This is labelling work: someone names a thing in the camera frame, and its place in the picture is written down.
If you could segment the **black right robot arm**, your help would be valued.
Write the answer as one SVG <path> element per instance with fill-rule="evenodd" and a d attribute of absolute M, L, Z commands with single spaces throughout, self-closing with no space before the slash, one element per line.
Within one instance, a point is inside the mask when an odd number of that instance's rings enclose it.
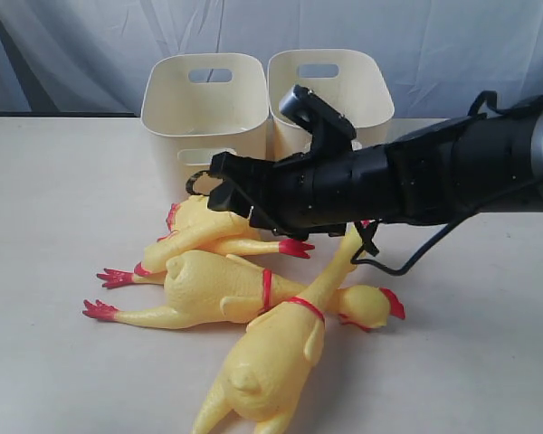
<path fill-rule="evenodd" d="M 449 119 L 354 149 L 351 124 L 314 116 L 305 154 L 277 162 L 222 153 L 209 209 L 304 240 L 348 222 L 434 226 L 476 212 L 543 212 L 543 110 Z"/>

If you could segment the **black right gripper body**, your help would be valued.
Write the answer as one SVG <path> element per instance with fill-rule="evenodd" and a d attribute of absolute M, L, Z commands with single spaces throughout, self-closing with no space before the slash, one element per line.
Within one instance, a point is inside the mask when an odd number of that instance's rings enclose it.
<path fill-rule="evenodd" d="M 383 146 L 273 168 L 257 193 L 250 224 L 290 235 L 401 213 L 396 173 Z"/>

